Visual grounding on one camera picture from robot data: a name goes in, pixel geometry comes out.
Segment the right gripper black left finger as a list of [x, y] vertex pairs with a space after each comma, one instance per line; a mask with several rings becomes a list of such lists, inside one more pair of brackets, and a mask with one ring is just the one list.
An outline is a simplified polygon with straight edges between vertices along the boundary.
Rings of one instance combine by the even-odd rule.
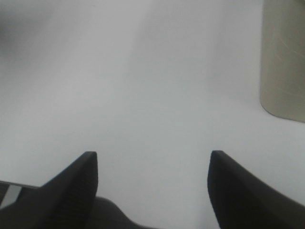
[[85, 152], [41, 187], [17, 185], [17, 199], [0, 210], [2, 229], [83, 229], [98, 186], [96, 152]]

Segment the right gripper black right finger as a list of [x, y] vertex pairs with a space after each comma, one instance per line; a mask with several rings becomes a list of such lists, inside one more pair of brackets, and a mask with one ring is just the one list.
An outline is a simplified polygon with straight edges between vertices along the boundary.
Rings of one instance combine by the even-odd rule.
[[211, 153], [207, 187], [222, 229], [303, 229], [305, 207], [255, 177], [225, 152]]

